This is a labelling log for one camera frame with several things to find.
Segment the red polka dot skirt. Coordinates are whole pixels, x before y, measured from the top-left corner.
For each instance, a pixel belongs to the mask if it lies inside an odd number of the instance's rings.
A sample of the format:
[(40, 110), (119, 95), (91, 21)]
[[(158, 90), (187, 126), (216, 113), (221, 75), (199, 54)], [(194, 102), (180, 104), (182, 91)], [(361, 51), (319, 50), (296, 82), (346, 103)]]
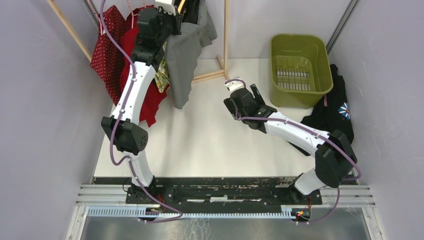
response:
[[(125, 31), (125, 20), (115, 5), (103, 12), (106, 27), (116, 42)], [(112, 102), (116, 105), (121, 98), (120, 77), (125, 66), (122, 52), (113, 44), (103, 26), (98, 29), (98, 39), (92, 54), (90, 67), (103, 81)]]

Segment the plain red skirt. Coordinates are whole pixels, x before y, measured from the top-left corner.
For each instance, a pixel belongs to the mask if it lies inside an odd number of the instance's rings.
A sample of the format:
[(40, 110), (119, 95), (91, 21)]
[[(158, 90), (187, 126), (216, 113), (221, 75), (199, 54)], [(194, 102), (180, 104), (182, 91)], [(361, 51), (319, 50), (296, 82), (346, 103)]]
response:
[[(138, 33), (138, 30), (136, 29), (136, 21), (138, 20), (138, 17), (135, 20), (134, 28), (131, 29), (131, 23), (130, 23), (130, 17), (128, 16), (125, 22), (125, 32), (123, 36), (119, 40), (119, 44), (121, 48), (125, 51), (127, 55), (131, 55), (132, 50), (135, 46), (135, 38)], [(155, 78), (151, 81), (147, 92), (146, 97), (144, 99), (144, 102), (141, 106), (141, 111), (139, 115), (139, 121), (140, 122), (146, 122), (148, 127), (151, 127), (154, 125), (156, 121), (156, 114), (159, 110), (160, 103), (167, 97), (167, 89), (160, 93), (158, 91)]]

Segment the pink wire hanger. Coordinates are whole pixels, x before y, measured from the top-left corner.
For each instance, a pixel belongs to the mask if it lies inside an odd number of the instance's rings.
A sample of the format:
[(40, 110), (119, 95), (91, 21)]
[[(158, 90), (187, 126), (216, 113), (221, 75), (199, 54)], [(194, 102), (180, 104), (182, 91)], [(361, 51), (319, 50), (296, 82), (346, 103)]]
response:
[(126, 0), (127, 7), (129, 9), (129, 19), (130, 19), (130, 29), (134, 28), (136, 23), (136, 18), (138, 17), (140, 11), (145, 9), (147, 4), (145, 0)]

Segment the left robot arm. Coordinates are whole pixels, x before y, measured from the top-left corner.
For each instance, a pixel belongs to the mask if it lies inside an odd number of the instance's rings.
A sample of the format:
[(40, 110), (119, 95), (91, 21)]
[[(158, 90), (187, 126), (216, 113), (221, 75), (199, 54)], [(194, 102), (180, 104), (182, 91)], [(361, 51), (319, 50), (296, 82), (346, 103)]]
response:
[(110, 117), (103, 117), (101, 126), (110, 144), (110, 158), (115, 166), (127, 162), (131, 171), (129, 193), (149, 204), (156, 200), (158, 191), (150, 184), (154, 180), (145, 148), (148, 132), (139, 126), (142, 104), (152, 80), (164, 58), (164, 45), (171, 35), (181, 33), (180, 15), (173, 4), (159, 3), (139, 11), (138, 33), (131, 55), (124, 57), (130, 71), (122, 96)]

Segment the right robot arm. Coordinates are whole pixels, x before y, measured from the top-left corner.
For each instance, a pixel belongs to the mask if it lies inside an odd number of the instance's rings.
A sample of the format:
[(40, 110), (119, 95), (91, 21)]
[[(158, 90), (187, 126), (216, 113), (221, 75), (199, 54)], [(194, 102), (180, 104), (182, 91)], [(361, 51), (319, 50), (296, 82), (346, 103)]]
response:
[(288, 196), (293, 203), (302, 204), (316, 190), (339, 187), (352, 170), (357, 171), (358, 178), (362, 176), (356, 155), (343, 132), (319, 130), (290, 119), (267, 105), (255, 84), (247, 88), (243, 80), (235, 78), (225, 81), (224, 85), (230, 95), (223, 102), (236, 121), (280, 137), (314, 158), (314, 167), (290, 184)]

